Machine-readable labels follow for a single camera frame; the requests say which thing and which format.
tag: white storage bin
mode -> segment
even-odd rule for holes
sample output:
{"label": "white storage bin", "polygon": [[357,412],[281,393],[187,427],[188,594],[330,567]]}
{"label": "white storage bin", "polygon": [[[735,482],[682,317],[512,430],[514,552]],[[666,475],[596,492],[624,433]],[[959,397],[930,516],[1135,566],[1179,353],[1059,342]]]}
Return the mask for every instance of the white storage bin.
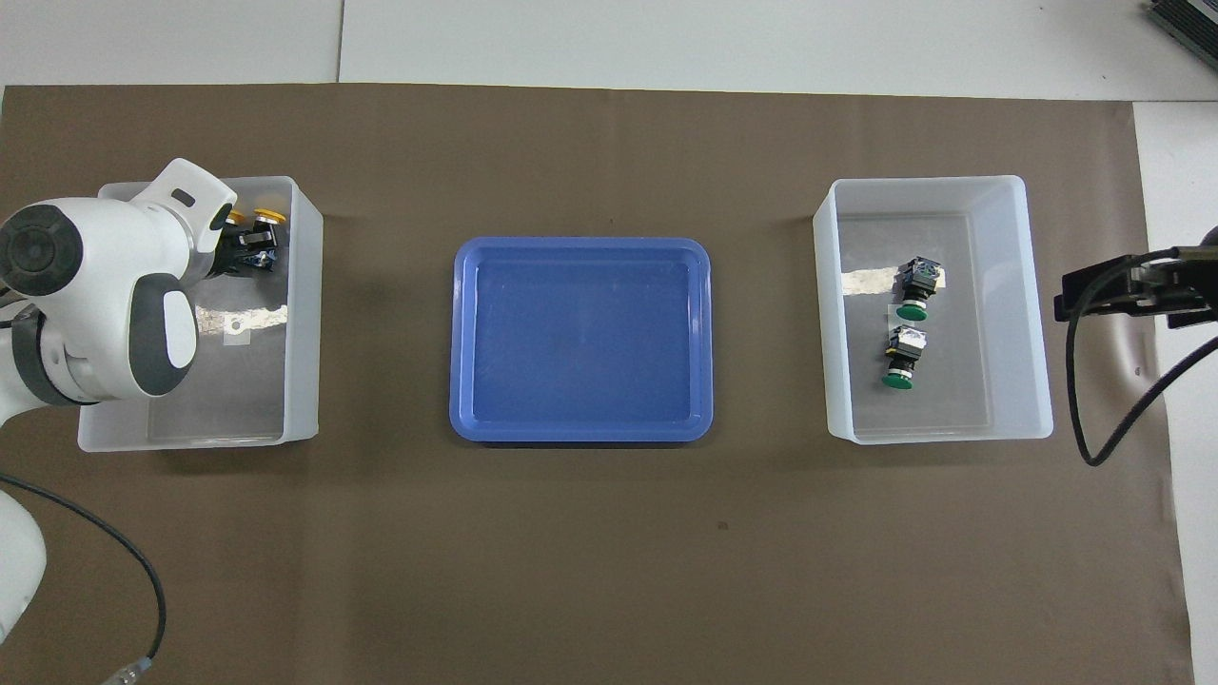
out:
{"label": "white storage bin", "polygon": [[[82,407],[82,450],[241,447],[317,435],[322,213],[291,178],[223,180],[245,216],[263,207],[287,217],[274,271],[189,288],[200,332],[186,378],[163,397]],[[129,200],[146,185],[112,183],[97,196]]]}
{"label": "white storage bin", "polygon": [[[1052,433],[1022,179],[842,179],[812,225],[829,433],[860,445]],[[892,288],[915,256],[940,262],[945,279],[927,321],[901,322]],[[890,289],[870,269],[890,269]],[[912,390],[881,383],[896,323],[928,336]]]}

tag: cable connector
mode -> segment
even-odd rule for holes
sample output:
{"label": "cable connector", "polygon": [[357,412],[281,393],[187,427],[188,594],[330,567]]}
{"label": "cable connector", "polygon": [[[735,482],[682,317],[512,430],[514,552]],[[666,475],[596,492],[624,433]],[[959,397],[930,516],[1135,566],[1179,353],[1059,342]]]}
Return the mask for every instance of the cable connector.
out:
{"label": "cable connector", "polygon": [[152,659],[144,657],[135,663],[118,669],[117,673],[107,678],[101,685],[133,685],[150,668],[152,668]]}

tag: brown mat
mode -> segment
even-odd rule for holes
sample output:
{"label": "brown mat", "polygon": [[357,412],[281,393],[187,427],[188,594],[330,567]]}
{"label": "brown mat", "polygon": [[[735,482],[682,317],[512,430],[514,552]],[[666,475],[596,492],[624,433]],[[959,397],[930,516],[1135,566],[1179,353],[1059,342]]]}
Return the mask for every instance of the brown mat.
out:
{"label": "brown mat", "polygon": [[[1191,681],[1162,410],[1084,466],[1051,321],[1061,273],[1145,247],[1128,104],[10,88],[0,215],[179,155],[292,176],[325,213],[320,435],[88,456],[74,411],[0,430],[4,470],[95,508],[160,567],[169,630],[150,685]],[[1007,173],[1028,184],[1052,438],[829,436],[810,221],[829,183]],[[452,260],[491,234],[702,241],[708,436],[459,439]],[[1082,349],[1100,440],[1156,374],[1151,325],[1088,322]],[[88,524],[19,497],[50,566],[0,681],[100,681],[151,637],[146,581]]]}

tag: blue plastic lid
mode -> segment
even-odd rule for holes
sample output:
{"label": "blue plastic lid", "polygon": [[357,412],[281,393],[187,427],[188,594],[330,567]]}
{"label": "blue plastic lid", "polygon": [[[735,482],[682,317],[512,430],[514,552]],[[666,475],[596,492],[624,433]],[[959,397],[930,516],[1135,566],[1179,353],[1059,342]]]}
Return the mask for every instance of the blue plastic lid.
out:
{"label": "blue plastic lid", "polygon": [[686,442],[713,419],[710,258],[680,238],[475,238],[449,418],[482,442]]}

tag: white table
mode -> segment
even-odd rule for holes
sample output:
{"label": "white table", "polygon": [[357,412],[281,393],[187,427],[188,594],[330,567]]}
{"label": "white table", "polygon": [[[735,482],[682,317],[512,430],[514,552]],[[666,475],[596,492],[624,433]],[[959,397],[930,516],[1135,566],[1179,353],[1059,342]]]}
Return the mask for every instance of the white table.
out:
{"label": "white table", "polygon": [[[273,0],[7,0],[0,84],[343,80],[1134,100],[1151,247],[1195,244],[1218,223],[1218,73],[1140,6],[302,0],[285,13]],[[1212,328],[1169,334],[1161,322],[1161,369]],[[1218,360],[1207,360],[1167,394],[1200,684],[1218,684],[1216,373]]]}

